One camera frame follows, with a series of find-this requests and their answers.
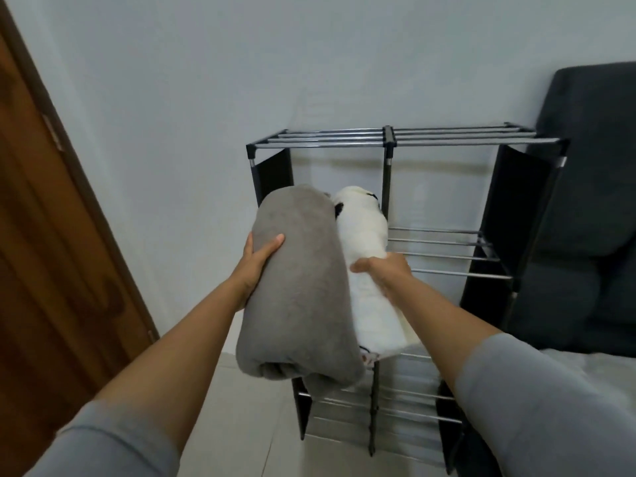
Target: light blue sleeve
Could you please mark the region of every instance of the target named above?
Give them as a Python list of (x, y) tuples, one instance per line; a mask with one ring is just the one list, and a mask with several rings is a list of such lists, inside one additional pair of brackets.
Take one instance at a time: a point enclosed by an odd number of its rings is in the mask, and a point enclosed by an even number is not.
[(179, 453), (163, 431), (121, 407), (91, 401), (25, 477), (174, 477)]
[(475, 349), (455, 397), (507, 477), (636, 473), (634, 415), (511, 335)]

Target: person's right arm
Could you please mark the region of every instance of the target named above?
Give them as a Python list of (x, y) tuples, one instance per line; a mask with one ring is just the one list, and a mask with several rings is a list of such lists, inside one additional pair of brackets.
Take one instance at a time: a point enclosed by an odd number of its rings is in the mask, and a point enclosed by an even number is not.
[(360, 259), (409, 321), (504, 475), (636, 471), (636, 418), (582, 377), (450, 303), (400, 254)]

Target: gray rolled blanket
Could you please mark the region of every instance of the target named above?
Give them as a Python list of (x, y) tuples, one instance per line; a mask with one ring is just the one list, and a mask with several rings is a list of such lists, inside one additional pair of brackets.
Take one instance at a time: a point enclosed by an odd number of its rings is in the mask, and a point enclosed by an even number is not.
[(254, 250), (277, 234), (243, 314), (238, 367), (269, 380), (303, 377), (312, 397), (364, 375), (332, 201), (309, 185), (271, 192), (252, 227)]

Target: wooden door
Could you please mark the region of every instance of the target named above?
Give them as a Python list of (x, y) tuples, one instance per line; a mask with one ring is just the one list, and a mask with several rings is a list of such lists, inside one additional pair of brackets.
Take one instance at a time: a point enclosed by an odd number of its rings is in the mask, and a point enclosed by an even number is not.
[(156, 334), (79, 165), (58, 147), (0, 39), (3, 477), (26, 472)]

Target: person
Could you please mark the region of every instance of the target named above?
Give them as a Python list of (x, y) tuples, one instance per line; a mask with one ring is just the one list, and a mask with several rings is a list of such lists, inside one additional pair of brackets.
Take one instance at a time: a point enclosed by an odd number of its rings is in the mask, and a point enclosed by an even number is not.
[[(28, 477), (175, 476), (234, 314), (283, 240), (254, 252), (250, 234), (232, 275), (86, 404)], [(504, 475), (636, 471), (634, 416), (584, 379), (449, 302), (400, 254), (351, 270), (402, 310)]]

